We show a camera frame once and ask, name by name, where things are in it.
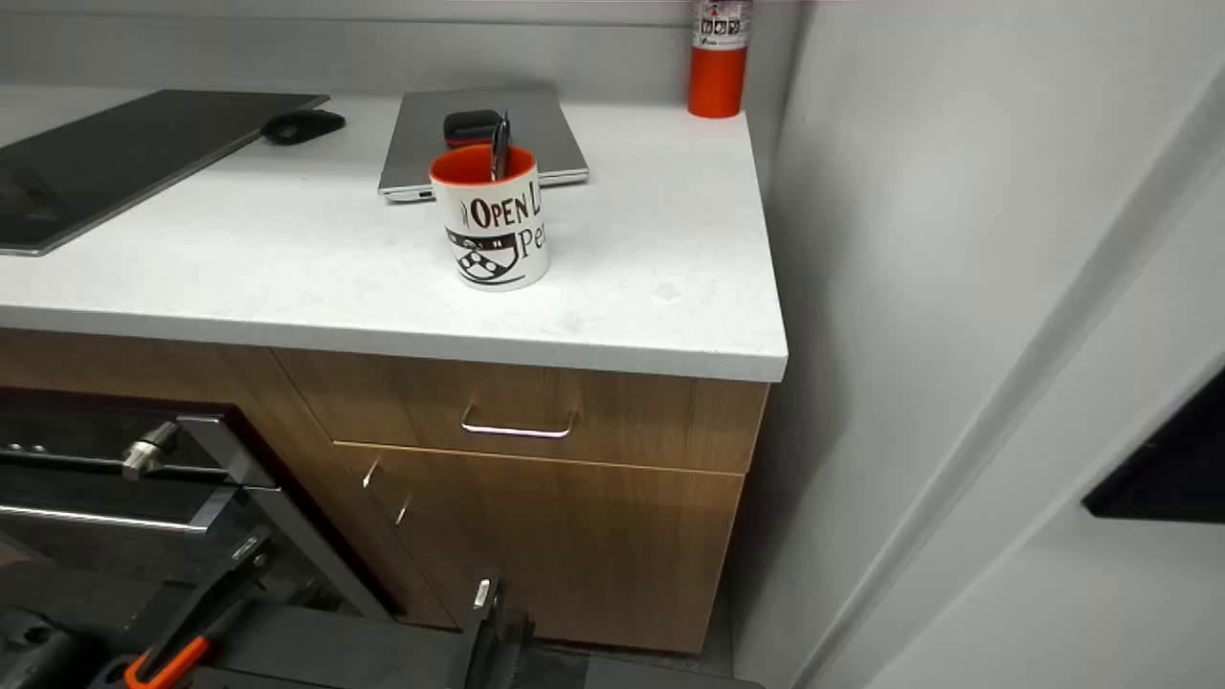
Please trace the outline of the grey closed laptop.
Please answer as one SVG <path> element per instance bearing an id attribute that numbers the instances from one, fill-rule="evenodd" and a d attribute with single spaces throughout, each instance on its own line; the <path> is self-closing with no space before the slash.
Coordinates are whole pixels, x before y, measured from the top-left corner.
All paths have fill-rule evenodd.
<path id="1" fill-rule="evenodd" d="M 585 185 L 585 152 L 547 86 L 405 91 L 382 160 L 381 193 L 388 202 L 430 202 L 430 160 L 448 151 L 446 118 L 459 110 L 501 110 L 516 144 L 536 152 L 539 185 Z"/>

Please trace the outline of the black perforated robot table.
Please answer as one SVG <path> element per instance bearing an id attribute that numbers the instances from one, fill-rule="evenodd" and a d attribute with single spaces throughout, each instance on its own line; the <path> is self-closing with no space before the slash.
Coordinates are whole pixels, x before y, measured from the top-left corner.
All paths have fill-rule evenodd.
<path id="1" fill-rule="evenodd" d="M 755 689 L 539 645 L 493 579 L 465 629 L 409 629 L 236 411 L 63 389 L 0 389 L 0 689 L 87 689 L 245 536 L 272 562 L 182 689 Z"/>

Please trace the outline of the wooden cabinet with drawer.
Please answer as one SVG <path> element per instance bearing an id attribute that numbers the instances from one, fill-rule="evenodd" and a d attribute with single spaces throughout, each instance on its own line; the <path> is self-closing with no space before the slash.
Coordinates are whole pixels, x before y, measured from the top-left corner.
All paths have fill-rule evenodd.
<path id="1" fill-rule="evenodd" d="M 0 383 L 236 405 L 409 623 L 453 629 L 497 574 L 547 639 L 678 653 L 709 639 L 771 398 L 763 383 L 14 328 Z M 580 426 L 467 437 L 467 405 Z"/>

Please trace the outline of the white mug orange interior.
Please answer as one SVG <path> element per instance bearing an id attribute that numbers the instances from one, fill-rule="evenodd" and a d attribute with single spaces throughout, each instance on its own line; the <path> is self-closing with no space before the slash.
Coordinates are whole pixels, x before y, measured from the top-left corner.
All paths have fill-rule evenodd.
<path id="1" fill-rule="evenodd" d="M 437 223 L 467 285 L 530 287 L 553 264 L 536 156 L 508 144 L 501 176 L 492 160 L 492 144 L 459 144 L 430 166 Z"/>

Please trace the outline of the black computer mouse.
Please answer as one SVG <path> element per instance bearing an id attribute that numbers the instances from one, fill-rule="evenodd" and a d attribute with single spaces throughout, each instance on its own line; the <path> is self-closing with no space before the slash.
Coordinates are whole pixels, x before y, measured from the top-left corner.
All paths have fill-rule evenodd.
<path id="1" fill-rule="evenodd" d="M 335 135 L 342 127 L 344 127 L 344 118 L 335 110 L 288 110 L 288 116 L 267 118 L 261 127 L 261 135 L 272 144 L 303 144 L 303 143 L 313 143 L 313 139 Z"/>

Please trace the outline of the black orange clamp near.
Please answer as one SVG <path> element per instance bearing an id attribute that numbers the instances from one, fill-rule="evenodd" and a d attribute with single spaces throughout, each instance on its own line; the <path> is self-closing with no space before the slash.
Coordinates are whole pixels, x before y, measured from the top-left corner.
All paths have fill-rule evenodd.
<path id="1" fill-rule="evenodd" d="M 267 540 L 245 536 L 206 569 L 174 623 L 145 650 L 117 653 L 87 689 L 182 689 L 220 648 L 221 632 L 249 610 L 267 562 Z"/>

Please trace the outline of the black induction cooktop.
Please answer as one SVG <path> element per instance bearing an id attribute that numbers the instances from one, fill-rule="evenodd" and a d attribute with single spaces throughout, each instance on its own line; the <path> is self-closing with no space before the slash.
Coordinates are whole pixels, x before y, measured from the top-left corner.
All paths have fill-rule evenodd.
<path id="1" fill-rule="evenodd" d="M 303 91 L 164 88 L 0 144 L 0 250 L 44 255 L 249 144 Z"/>

